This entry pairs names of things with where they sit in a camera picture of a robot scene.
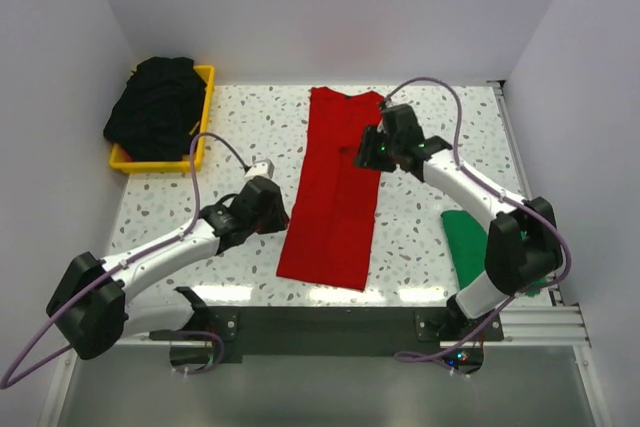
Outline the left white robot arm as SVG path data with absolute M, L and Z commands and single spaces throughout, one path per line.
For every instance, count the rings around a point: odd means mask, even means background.
M 94 359 L 121 338 L 175 330 L 185 339 L 200 337 L 207 315 L 195 296 L 178 293 L 182 306 L 135 309 L 134 299 L 155 284 L 199 261 L 242 245 L 250 236 L 287 229 L 280 187 L 257 176 L 232 195 L 232 202 L 203 207 L 196 219 L 127 252 L 96 258 L 89 252 L 72 259 L 46 313 L 83 360 Z

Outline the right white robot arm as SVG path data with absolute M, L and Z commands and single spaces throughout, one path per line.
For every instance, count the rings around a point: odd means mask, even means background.
M 445 326 L 469 339 L 499 304 L 559 268 L 563 262 L 551 204 L 504 191 L 455 157 L 439 136 L 425 137 L 407 104 L 382 111 L 365 127 L 355 164 L 379 172 L 401 169 L 434 187 L 468 212 L 487 234 L 483 271 L 447 301 Z

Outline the red t-shirt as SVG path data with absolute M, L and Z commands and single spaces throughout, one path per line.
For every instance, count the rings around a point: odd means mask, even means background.
M 369 274 L 380 173 L 355 166 L 382 96 L 328 87 L 310 94 L 307 145 L 277 275 L 362 291 Z

